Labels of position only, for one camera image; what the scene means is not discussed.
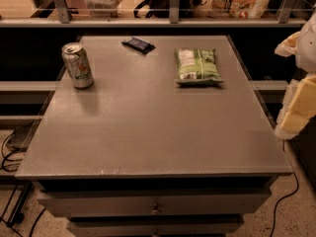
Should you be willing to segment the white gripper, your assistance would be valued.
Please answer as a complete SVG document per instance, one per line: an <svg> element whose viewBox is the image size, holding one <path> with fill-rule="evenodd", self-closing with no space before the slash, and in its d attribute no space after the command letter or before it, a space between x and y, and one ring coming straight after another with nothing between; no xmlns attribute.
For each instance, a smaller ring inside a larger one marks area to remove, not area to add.
<svg viewBox="0 0 316 237"><path fill-rule="evenodd" d="M283 57L295 55L296 66L308 73L316 72L316 14L296 32L280 43L275 54ZM276 119L275 135L289 140L316 116L316 75L308 74L298 81L292 79L287 86L282 108Z"/></svg>

